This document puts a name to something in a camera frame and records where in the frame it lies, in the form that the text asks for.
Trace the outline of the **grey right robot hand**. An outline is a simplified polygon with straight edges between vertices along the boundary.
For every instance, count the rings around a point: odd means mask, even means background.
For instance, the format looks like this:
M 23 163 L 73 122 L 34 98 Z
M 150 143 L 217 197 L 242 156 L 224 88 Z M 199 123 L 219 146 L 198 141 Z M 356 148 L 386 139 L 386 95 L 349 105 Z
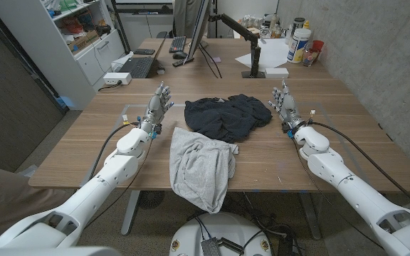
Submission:
M 282 121 L 283 133 L 294 135 L 305 126 L 306 121 L 301 117 L 295 100 L 290 94 L 290 89 L 284 80 L 281 85 L 281 88 L 273 88 L 273 101 L 268 101 L 268 104 L 277 112 Z

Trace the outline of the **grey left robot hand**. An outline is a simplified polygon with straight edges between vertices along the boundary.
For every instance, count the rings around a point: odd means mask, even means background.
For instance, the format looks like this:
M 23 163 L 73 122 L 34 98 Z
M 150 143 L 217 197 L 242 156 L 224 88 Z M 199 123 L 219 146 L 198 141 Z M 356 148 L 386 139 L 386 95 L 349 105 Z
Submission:
M 146 133 L 152 133 L 155 127 L 162 123 L 165 113 L 174 104 L 173 102 L 169 102 L 171 97 L 169 86 L 166 86 L 164 81 L 161 81 L 145 108 L 145 113 L 140 121 L 139 128 Z

